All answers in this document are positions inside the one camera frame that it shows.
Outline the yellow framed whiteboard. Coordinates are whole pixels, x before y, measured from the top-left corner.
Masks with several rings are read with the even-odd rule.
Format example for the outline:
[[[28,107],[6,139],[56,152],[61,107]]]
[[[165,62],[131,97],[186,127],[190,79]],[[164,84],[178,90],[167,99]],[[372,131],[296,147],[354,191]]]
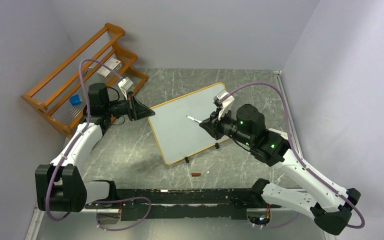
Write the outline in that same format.
[[[197,122],[216,110],[213,97],[225,89],[221,82],[176,97],[151,107],[155,115],[148,122],[156,139],[163,162],[172,165],[221,144],[229,138],[212,138]]]

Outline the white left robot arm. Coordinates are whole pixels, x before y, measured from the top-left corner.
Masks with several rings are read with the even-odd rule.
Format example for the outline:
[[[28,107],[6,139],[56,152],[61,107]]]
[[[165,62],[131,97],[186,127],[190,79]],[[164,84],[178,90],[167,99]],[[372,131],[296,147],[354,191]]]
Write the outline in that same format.
[[[78,213],[93,202],[114,207],[119,200],[115,182],[84,182],[85,161],[110,128],[113,118],[137,121],[156,114],[131,91],[125,99],[110,100],[107,85],[94,83],[87,93],[89,105],[84,108],[67,146],[51,163],[41,164],[35,170],[37,206],[41,211]]]

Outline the white marker pen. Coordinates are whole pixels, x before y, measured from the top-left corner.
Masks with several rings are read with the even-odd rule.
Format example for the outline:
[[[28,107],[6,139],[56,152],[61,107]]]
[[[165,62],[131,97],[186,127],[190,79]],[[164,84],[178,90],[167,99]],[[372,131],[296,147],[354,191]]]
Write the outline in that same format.
[[[190,119],[191,121],[193,121],[193,122],[195,122],[195,123],[198,123],[198,124],[200,124],[202,121],[201,120],[198,120],[198,119],[196,119],[196,118],[194,118],[194,117],[192,117],[192,116],[189,116],[189,115],[186,115],[186,117],[188,118],[188,119]]]

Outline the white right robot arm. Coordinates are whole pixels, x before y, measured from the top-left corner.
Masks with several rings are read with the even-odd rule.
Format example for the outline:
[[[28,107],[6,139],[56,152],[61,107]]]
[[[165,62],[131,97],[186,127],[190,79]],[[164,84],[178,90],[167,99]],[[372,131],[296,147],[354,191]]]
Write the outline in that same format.
[[[298,192],[258,179],[249,197],[255,207],[266,204],[288,208],[309,217],[320,229],[335,236],[349,227],[361,197],[357,189],[335,184],[296,156],[287,139],[266,129],[264,115],[253,105],[242,105],[235,118],[230,111],[219,117],[221,111],[217,108],[208,118],[198,121],[199,126],[216,140],[226,136],[246,145],[256,160],[289,176],[305,190]]]

